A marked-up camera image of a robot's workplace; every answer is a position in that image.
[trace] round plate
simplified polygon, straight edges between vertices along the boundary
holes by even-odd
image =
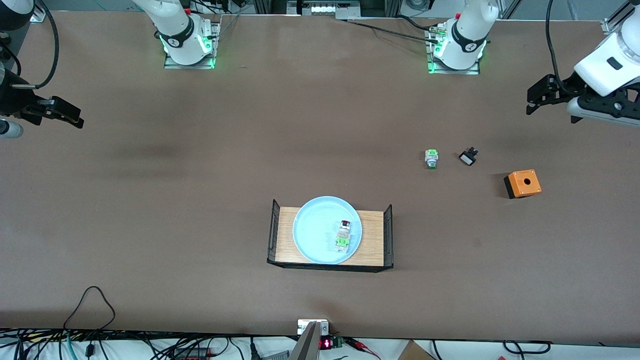
[[[351,222],[347,252],[333,249],[340,222]],[[337,265],[353,255],[362,239],[360,217],[348,202],[333,196],[316,197],[306,203],[293,222],[293,240],[305,258],[317,264]]]

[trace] teal cable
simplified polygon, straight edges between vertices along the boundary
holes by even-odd
[[[98,4],[98,6],[101,7],[103,10],[107,10],[102,4],[100,4],[100,1],[98,0],[93,0],[93,1],[95,1],[95,3]]]
[[[71,347],[71,335],[69,333],[67,333],[67,347],[69,348],[71,357],[73,357],[74,360],[78,360],[76,353],[74,352],[74,348]]]

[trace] green and white connector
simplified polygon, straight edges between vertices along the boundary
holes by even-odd
[[[438,151],[436,149],[429,149],[425,151],[424,162],[427,163],[427,167],[429,169],[436,169],[438,164]]]

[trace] brown table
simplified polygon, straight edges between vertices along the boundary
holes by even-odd
[[[0,142],[0,326],[60,327],[96,284],[114,329],[292,334],[327,317],[350,336],[640,340],[640,130],[525,115],[551,70],[542,22],[496,23],[480,76],[439,76],[424,44],[324,17],[242,17],[217,69],[179,71],[143,13],[54,16],[39,94],[86,126]],[[552,32],[563,76],[602,38],[597,22]],[[32,26],[23,76],[51,54]],[[473,167],[456,159],[469,146]],[[527,168],[543,193],[506,199],[504,174]],[[267,264],[271,200],[319,195],[393,204],[396,267]],[[107,318],[93,293],[71,326]]]

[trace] orange and black block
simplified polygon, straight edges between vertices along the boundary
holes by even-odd
[[[538,176],[533,169],[510,173],[504,178],[504,184],[507,186],[509,199],[528,197],[542,192]]]

